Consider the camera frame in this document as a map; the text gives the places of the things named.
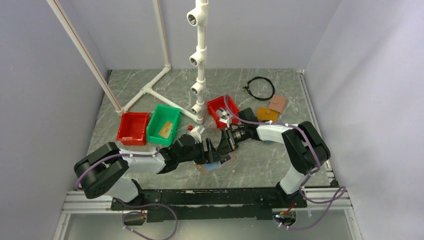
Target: green plastic container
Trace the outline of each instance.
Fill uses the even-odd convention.
[[[172,123],[171,132],[168,138],[159,135],[159,131],[167,122]],[[163,144],[169,146],[172,144],[177,134],[178,124],[181,122],[180,109],[172,106],[158,104],[147,125],[147,142]]]

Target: white wall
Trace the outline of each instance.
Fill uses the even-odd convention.
[[[424,239],[424,2],[343,0],[306,68],[367,240]]]
[[[72,0],[109,69],[164,66],[151,0]],[[210,0],[208,68],[304,69],[340,0]],[[160,1],[173,68],[191,68],[194,0]]]
[[[61,3],[106,75],[72,3]],[[45,0],[1,2],[0,56],[0,238],[52,239],[103,92]]]

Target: marble floor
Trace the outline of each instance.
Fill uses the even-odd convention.
[[[153,79],[161,69],[148,70],[113,70],[109,86],[121,105],[130,101],[147,82]],[[196,96],[190,87],[196,81],[196,69],[173,69],[165,75],[153,89],[161,95],[190,110],[196,103]],[[269,78],[275,93],[287,98],[286,107],[278,120],[285,123],[301,123],[312,121],[307,101],[294,69],[207,69],[205,102],[229,94],[240,110],[252,108],[256,113],[258,107],[267,107],[269,101],[258,101],[246,91],[242,91],[246,82],[253,77]],[[270,85],[264,80],[255,80],[250,84],[253,94],[259,97],[269,96]],[[164,104],[151,95],[143,96],[132,108],[131,112],[152,112],[157,104]],[[210,138],[218,144],[221,131],[207,111],[204,112],[205,131],[203,138]],[[118,147],[132,151],[151,151],[156,143],[146,146],[124,146],[116,141],[121,117],[117,115],[109,99],[104,96],[97,115],[96,126],[92,136],[89,153],[107,142],[116,142]],[[188,125],[195,123],[181,114],[177,138],[186,132]],[[234,152],[235,160],[225,166],[204,174],[193,162],[181,163],[178,168],[166,174],[138,173],[125,177],[136,179],[143,189],[191,189],[191,188],[239,188],[239,187],[274,187],[287,173],[290,159],[283,144],[248,140],[239,145]],[[328,186],[324,168],[315,174],[307,186]]]

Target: brown card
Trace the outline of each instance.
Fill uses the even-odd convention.
[[[284,107],[286,106],[286,102],[287,99],[285,97],[274,94],[274,96],[271,98],[271,101],[269,102],[268,108],[282,114]]]
[[[168,139],[170,137],[171,134],[171,130],[172,130],[172,122],[167,121],[165,123],[165,125],[163,125],[162,129],[159,131],[159,136],[161,136],[162,138]]]

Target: red object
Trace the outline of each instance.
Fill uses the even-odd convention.
[[[123,145],[146,145],[146,128],[150,121],[149,112],[127,112],[122,115],[116,140]]]
[[[225,109],[225,103],[224,103],[224,96],[220,96],[214,100],[210,100],[206,103],[207,106],[207,112],[209,113],[209,115],[212,116],[212,118],[215,120],[216,123],[216,127],[219,129],[223,129],[226,128],[227,125],[225,123],[223,123],[222,121],[220,121],[220,118],[217,115],[217,110],[222,108]],[[228,107],[231,110],[231,112],[233,112],[237,117],[239,116],[239,108],[236,106],[236,104],[234,104],[233,100],[231,99],[231,97],[228,97]],[[239,120],[236,118],[232,118],[231,122],[233,124],[238,124]]]

